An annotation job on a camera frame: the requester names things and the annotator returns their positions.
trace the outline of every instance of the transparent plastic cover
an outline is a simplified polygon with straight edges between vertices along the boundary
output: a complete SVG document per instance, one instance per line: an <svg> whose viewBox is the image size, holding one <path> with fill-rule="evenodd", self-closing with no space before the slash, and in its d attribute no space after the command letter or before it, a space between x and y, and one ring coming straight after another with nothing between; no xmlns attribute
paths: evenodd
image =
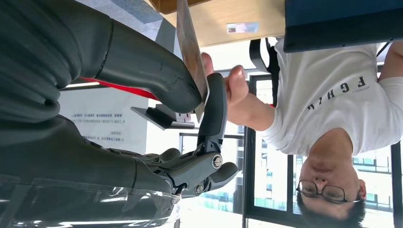
<svg viewBox="0 0 403 228"><path fill-rule="evenodd" d="M1 228L158 227L179 218L180 197L152 191L0 175Z"/></svg>

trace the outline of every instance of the eyeglasses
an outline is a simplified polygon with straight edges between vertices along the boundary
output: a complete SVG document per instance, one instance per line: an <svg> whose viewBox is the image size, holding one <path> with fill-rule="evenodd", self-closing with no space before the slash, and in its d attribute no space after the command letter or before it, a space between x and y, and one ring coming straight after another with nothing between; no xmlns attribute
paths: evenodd
<svg viewBox="0 0 403 228"><path fill-rule="evenodd" d="M300 180L297 191L311 198L317 195L323 196L327 201L335 204L347 202L357 203L361 201L360 199L355 201L347 200L345 198L344 189L332 185L326 185L322 189L322 192L319 193L316 184L309 180Z"/></svg>

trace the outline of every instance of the metal blade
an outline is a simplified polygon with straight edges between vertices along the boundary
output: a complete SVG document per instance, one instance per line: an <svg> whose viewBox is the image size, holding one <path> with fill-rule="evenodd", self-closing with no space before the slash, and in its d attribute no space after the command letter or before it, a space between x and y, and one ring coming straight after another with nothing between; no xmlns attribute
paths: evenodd
<svg viewBox="0 0 403 228"><path fill-rule="evenodd" d="M179 47L181 48L183 62L189 69L203 102L195 109L197 121L200 123L204 112L204 106L209 97L209 83L204 73L202 56L200 55L199 44L189 12L187 0L178 0L176 16L176 33Z"/></svg>

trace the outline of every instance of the wooden table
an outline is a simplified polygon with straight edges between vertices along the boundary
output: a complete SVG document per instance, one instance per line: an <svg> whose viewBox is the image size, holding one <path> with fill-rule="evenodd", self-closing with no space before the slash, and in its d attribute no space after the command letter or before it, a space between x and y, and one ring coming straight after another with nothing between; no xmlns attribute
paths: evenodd
<svg viewBox="0 0 403 228"><path fill-rule="evenodd" d="M285 31L284 0L211 0L190 7L190 12L201 47L282 36ZM176 12L161 15L176 26ZM244 22L258 22L258 31L227 33L227 24Z"/></svg>

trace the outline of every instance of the gray robot arm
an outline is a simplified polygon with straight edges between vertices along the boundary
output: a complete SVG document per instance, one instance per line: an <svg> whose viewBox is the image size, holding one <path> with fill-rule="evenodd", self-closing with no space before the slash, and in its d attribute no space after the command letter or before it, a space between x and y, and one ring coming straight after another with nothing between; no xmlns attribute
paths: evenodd
<svg viewBox="0 0 403 228"><path fill-rule="evenodd" d="M79 76L96 78L147 89L186 113L202 99L183 62L73 0L3 0L0 22L0 227L158 226L178 197L217 189L237 173L220 153L221 75L209 76L215 99L194 151L107 149L58 115L59 89Z"/></svg>

